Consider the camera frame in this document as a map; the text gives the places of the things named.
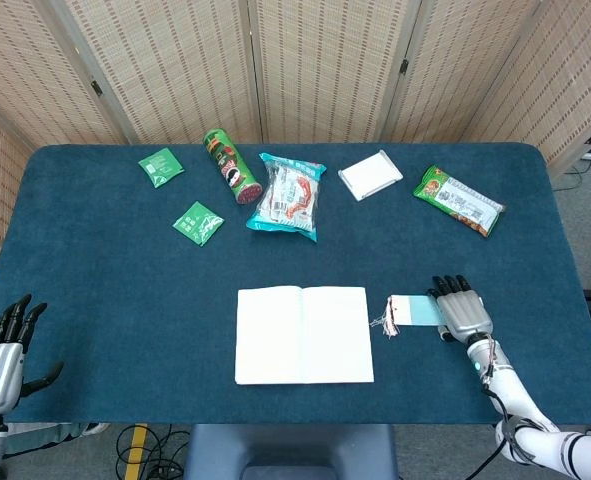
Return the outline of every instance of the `pringles can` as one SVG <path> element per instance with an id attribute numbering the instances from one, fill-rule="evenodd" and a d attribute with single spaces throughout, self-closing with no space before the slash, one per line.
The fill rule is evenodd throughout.
<path id="1" fill-rule="evenodd" d="M 262 186 L 255 180 L 235 144 L 221 128 L 204 135 L 204 145 L 217 168 L 235 195 L 237 203 L 251 203 L 262 194 Z"/>

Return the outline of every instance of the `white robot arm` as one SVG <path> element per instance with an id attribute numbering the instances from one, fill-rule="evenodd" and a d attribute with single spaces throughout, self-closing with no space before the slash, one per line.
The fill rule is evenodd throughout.
<path id="1" fill-rule="evenodd" d="M 497 340 L 493 322 L 464 277 L 433 277 L 429 290 L 444 315 L 447 337 L 467 345 L 467 354 L 482 381 L 483 392 L 503 419 L 495 440 L 504 457 L 522 465 L 539 465 L 571 478 L 591 480 L 591 437 L 560 432 L 535 405 Z"/>
<path id="2" fill-rule="evenodd" d="M 46 304 L 40 303 L 24 319 L 24 311 L 30 301 L 31 296 L 26 295 L 9 306 L 0 317 L 0 464 L 8 434 L 3 416 L 15 408 L 21 397 L 27 397 L 53 383 L 64 366 L 58 362 L 44 378 L 23 383 L 24 356 L 33 337 L 35 322 L 46 309 Z"/>

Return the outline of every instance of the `open notebook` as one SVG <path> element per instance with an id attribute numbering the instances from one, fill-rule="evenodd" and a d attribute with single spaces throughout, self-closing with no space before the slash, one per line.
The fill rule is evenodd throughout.
<path id="1" fill-rule="evenodd" d="M 238 292 L 238 384 L 372 381 L 363 288 L 283 286 Z"/>

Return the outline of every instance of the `green food package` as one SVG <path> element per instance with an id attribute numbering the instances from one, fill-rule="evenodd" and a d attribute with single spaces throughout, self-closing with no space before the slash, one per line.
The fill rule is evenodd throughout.
<path id="1" fill-rule="evenodd" d="M 163 148 L 138 163 L 148 174 L 148 178 L 151 179 L 155 188 L 161 187 L 175 175 L 184 171 L 182 165 L 168 148 Z"/>
<path id="2" fill-rule="evenodd" d="M 253 202 L 262 194 L 262 186 L 251 173 L 228 134 L 215 128 L 204 135 L 204 146 L 235 195 L 237 203 Z"/>
<path id="3" fill-rule="evenodd" d="M 223 218 L 215 215 L 201 203 L 195 202 L 175 221 L 173 228 L 202 247 L 222 223 L 224 223 Z"/>
<path id="4" fill-rule="evenodd" d="M 499 214 L 506 210 L 506 206 L 467 187 L 435 165 L 426 170 L 413 195 L 465 223 L 484 237 L 488 237 Z"/>

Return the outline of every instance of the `table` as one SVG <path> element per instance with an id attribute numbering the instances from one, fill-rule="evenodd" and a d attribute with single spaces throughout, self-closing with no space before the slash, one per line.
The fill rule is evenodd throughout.
<path id="1" fill-rule="evenodd" d="M 31 292 L 48 302 L 26 378 L 66 362 L 9 421 L 150 423 L 482 423 L 498 419 L 460 344 L 428 327 L 371 329 L 375 382 L 238 386 L 237 290 L 366 287 L 370 317 L 390 294 L 464 274 L 540 408 L 591 423 L 591 324 L 539 152 L 527 145 L 241 145 L 322 162 L 317 244 L 255 232 L 201 145 L 172 145 L 186 172 L 154 189 L 146 146 L 49 146 L 26 169 L 0 256 L 0 312 Z M 339 168 L 383 148 L 404 174 L 355 202 Z M 431 164 L 508 209 L 486 239 L 412 196 Z M 199 200 L 226 221 L 199 248 L 172 228 Z"/>

